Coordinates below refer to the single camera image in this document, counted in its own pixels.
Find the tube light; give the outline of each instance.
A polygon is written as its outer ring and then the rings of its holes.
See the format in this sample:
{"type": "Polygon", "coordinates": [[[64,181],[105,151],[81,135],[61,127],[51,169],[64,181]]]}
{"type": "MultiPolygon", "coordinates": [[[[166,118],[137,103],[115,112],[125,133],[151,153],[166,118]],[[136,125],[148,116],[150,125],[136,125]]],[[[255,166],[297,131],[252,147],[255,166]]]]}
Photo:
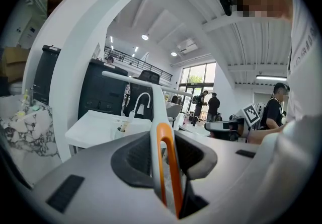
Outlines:
{"type": "Polygon", "coordinates": [[[259,80],[273,80],[273,81],[286,81],[285,77],[269,77],[269,76],[256,76],[256,79],[259,80]]]}

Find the marble sink cabinet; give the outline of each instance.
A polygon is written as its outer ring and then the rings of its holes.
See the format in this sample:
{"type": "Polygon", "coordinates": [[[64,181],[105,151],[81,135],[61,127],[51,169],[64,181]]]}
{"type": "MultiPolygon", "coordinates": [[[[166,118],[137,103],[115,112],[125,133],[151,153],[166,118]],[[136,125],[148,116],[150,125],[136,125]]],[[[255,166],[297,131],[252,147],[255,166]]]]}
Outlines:
{"type": "Polygon", "coordinates": [[[52,122],[51,107],[34,100],[38,111],[25,107],[18,118],[23,95],[0,97],[0,137],[26,181],[33,185],[61,164],[52,122]]]}

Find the black metal railing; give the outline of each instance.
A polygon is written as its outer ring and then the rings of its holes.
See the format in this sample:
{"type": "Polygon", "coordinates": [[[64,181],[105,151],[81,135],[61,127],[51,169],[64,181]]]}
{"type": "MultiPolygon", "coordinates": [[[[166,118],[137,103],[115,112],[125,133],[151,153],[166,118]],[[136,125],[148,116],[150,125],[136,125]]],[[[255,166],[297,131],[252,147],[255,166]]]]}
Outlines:
{"type": "Polygon", "coordinates": [[[105,47],[104,58],[107,58],[109,56],[112,56],[114,58],[114,60],[118,60],[123,63],[129,64],[129,65],[136,67],[138,69],[149,70],[149,71],[155,72],[160,76],[160,78],[167,80],[169,82],[171,81],[172,74],[169,74],[168,72],[165,72],[165,71],[161,70],[160,68],[157,68],[149,63],[146,63],[140,59],[132,57],[132,56],[125,54],[121,51],[118,51],[116,49],[111,49],[110,47],[105,47]]]}

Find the round ceiling light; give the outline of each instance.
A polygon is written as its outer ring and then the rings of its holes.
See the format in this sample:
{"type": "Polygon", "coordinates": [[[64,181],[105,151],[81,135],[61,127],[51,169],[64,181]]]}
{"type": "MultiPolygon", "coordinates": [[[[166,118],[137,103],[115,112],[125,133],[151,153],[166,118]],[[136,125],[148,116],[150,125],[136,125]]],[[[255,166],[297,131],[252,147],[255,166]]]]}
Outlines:
{"type": "Polygon", "coordinates": [[[143,35],[142,35],[142,39],[146,41],[146,40],[148,40],[148,39],[149,39],[149,36],[148,36],[148,35],[146,35],[146,34],[143,34],[143,35]]]}

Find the cardboard box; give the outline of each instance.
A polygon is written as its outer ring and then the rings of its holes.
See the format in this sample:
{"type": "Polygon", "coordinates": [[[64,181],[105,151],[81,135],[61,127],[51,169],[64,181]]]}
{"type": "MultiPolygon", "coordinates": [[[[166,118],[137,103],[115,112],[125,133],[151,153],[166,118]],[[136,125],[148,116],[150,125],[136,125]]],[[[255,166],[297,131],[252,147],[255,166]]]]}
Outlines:
{"type": "Polygon", "coordinates": [[[8,77],[8,83],[21,80],[24,76],[28,49],[6,47],[0,62],[0,76],[8,77]]]}

